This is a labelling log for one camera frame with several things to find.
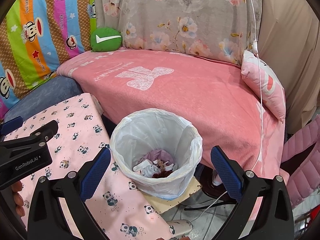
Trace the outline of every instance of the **brown patterned stripe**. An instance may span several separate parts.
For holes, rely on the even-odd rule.
[[[87,12],[88,4],[90,0],[77,0],[78,3],[78,15],[81,43],[85,51],[91,50],[90,47],[90,18]]]
[[[27,88],[21,74],[19,68],[14,60],[11,46],[8,40],[7,35],[7,21],[6,19],[3,20],[2,24],[0,25],[0,60],[3,66],[3,69],[9,69],[16,82],[16,88],[14,90],[14,94],[17,98],[22,99],[25,97],[30,90]]]
[[[69,54],[66,51],[65,44],[61,35],[60,27],[53,18],[53,0],[45,0],[47,3],[47,17],[52,42],[57,50],[60,64],[69,59]]]

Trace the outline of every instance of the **beige curtain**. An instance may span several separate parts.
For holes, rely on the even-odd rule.
[[[319,38],[319,20],[306,0],[262,0],[259,55],[285,89],[288,133],[298,131],[316,110]]]

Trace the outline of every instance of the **round green cushion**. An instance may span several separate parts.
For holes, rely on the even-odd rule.
[[[120,33],[112,28],[99,28],[96,29],[92,34],[90,38],[90,44],[92,51],[95,52],[107,52],[107,51],[115,51],[119,49],[122,43],[122,38],[113,38],[110,40],[106,41],[101,41],[97,43],[97,37],[98,36],[100,39],[105,38],[105,37],[110,37],[110,36],[117,36],[120,35]]]

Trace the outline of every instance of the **red star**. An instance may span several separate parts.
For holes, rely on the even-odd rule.
[[[38,54],[39,54],[39,51],[36,51],[36,50],[35,50],[35,52],[34,52],[34,53],[32,53],[32,55],[33,55],[33,58],[36,58],[36,57],[38,57]]]

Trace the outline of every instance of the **pink pillow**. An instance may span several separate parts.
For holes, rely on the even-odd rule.
[[[260,59],[262,102],[274,116],[284,123],[285,96],[284,88],[272,69]],[[241,75],[243,81],[260,98],[260,80],[258,58],[245,50],[243,54]]]

